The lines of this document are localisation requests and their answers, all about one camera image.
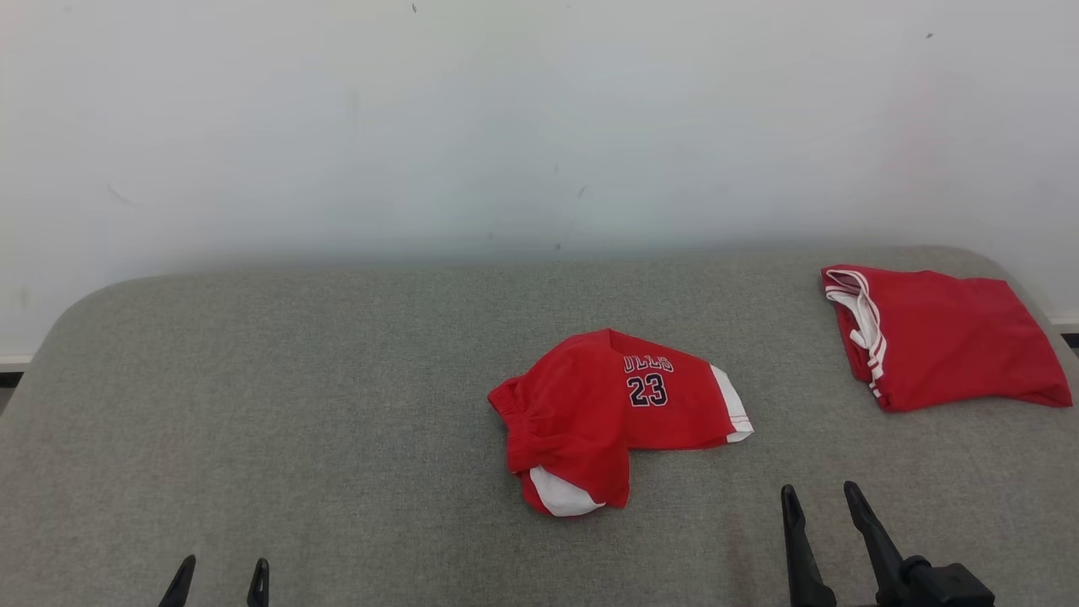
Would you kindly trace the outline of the red basketball shorts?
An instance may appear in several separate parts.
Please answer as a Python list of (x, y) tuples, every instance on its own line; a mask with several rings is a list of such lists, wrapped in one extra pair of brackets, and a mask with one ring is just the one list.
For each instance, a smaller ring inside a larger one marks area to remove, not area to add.
[(525, 503), (559, 518), (624, 508), (633, 450), (713, 449), (754, 431), (718, 365), (610, 328), (566, 337), (488, 400)]

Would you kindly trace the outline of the red basketball jersey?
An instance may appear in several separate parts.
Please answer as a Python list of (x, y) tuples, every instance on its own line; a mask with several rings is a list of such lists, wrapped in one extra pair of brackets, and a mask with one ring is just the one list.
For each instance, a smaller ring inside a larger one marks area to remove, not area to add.
[(1049, 336), (1002, 280), (839, 264), (821, 282), (852, 375), (883, 411), (985, 397), (1074, 403)]

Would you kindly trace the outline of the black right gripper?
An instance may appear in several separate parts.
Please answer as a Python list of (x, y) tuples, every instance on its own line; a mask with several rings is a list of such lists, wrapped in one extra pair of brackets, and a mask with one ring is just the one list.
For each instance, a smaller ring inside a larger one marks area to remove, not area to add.
[[(914, 571), (929, 567), (924, 556), (902, 558), (893, 539), (887, 533), (866, 496), (855, 481), (845, 481), (844, 495), (856, 530), (866, 543), (878, 591), (879, 607), (909, 607), (916, 583)], [(807, 538), (807, 519), (793, 485), (780, 492), (783, 532), (786, 532), (787, 587), (791, 607), (837, 607), (832, 588), (824, 583)]]

